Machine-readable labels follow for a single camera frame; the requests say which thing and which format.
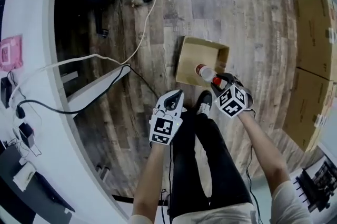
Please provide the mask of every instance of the power adapter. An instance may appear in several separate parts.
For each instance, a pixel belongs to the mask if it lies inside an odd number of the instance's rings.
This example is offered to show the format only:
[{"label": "power adapter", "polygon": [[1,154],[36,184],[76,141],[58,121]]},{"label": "power adapter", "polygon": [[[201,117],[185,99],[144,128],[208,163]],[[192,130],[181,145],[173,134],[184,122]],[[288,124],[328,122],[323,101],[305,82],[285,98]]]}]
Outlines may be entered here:
[{"label": "power adapter", "polygon": [[27,123],[22,123],[19,126],[19,129],[20,129],[20,135],[22,138],[22,142],[27,147],[32,148],[32,146],[35,144],[33,129]]},{"label": "power adapter", "polygon": [[9,81],[8,77],[1,78],[1,101],[4,104],[5,108],[9,107],[9,98],[12,94],[12,84]]},{"label": "power adapter", "polygon": [[19,119],[23,119],[26,116],[21,106],[16,107],[15,114]]}]

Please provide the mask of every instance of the pink object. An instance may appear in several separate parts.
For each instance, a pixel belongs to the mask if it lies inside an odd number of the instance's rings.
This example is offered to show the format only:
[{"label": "pink object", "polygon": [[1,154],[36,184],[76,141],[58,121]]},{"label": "pink object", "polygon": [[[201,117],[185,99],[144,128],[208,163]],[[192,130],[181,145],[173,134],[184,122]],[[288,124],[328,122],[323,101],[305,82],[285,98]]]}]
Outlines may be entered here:
[{"label": "pink object", "polygon": [[0,42],[0,69],[9,72],[22,65],[22,35],[3,39]]}]

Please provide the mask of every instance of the white cable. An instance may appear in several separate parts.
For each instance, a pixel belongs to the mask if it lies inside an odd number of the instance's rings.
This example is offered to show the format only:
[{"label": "white cable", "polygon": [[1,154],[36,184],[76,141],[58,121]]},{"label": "white cable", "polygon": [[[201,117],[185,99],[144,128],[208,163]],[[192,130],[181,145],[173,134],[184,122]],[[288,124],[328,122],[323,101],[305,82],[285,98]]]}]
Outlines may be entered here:
[{"label": "white cable", "polygon": [[145,36],[145,31],[146,31],[146,25],[147,25],[147,20],[156,4],[157,0],[154,0],[153,1],[153,5],[149,11],[149,13],[147,14],[146,18],[145,18],[145,22],[144,22],[144,29],[143,29],[143,35],[142,35],[142,38],[141,40],[139,41],[138,43],[138,46],[136,48],[136,50],[132,53],[132,55],[127,58],[127,60],[123,61],[122,63],[120,63],[119,61],[115,60],[115,59],[112,59],[110,57],[104,57],[104,56],[101,56],[99,54],[91,54],[91,55],[88,55],[88,56],[84,56],[84,57],[79,57],[79,58],[71,58],[71,59],[67,59],[67,60],[64,60],[62,62],[58,62],[58,63],[54,63],[54,64],[51,64],[51,65],[47,65],[45,67],[42,67],[42,68],[39,68],[37,70],[35,70],[34,72],[32,72],[31,74],[29,74],[26,78],[24,78],[20,83],[17,84],[17,86],[14,88],[12,94],[11,94],[11,97],[9,98],[9,106],[12,107],[12,103],[13,103],[13,97],[15,95],[15,93],[17,92],[17,90],[26,82],[28,81],[31,77],[33,77],[34,75],[44,71],[44,70],[47,70],[47,69],[50,69],[50,68],[54,68],[54,67],[57,67],[57,66],[60,66],[60,65],[63,65],[63,64],[67,64],[67,63],[70,63],[70,62],[78,62],[80,60],[85,60],[85,59],[88,59],[88,58],[92,58],[92,57],[98,57],[98,58],[101,58],[101,59],[108,59],[108,60],[111,60],[112,62],[115,62],[119,65],[124,65],[125,63],[127,63],[136,53],[137,51],[139,50],[143,40],[144,40],[144,36]]}]

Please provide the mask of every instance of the red bottle cap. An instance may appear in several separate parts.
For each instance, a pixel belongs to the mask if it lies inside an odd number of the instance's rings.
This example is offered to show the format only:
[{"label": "red bottle cap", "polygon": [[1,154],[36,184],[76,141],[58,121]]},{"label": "red bottle cap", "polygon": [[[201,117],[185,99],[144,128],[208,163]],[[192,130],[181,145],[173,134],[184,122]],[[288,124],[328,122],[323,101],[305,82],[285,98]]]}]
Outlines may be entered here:
[{"label": "red bottle cap", "polygon": [[217,76],[215,76],[215,77],[213,78],[212,82],[213,82],[214,84],[216,84],[217,86],[219,86],[219,85],[221,84],[221,79],[218,78]]}]

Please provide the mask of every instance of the plastic bottle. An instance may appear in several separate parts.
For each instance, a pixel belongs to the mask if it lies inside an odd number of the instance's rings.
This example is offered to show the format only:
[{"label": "plastic bottle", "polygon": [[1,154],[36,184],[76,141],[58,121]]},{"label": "plastic bottle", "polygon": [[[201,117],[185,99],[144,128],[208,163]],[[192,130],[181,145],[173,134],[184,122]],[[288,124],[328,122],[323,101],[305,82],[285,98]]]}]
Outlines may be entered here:
[{"label": "plastic bottle", "polygon": [[221,79],[216,76],[215,70],[206,66],[205,64],[199,64],[196,69],[196,73],[201,76],[206,82],[213,82],[216,85],[221,84]]}]

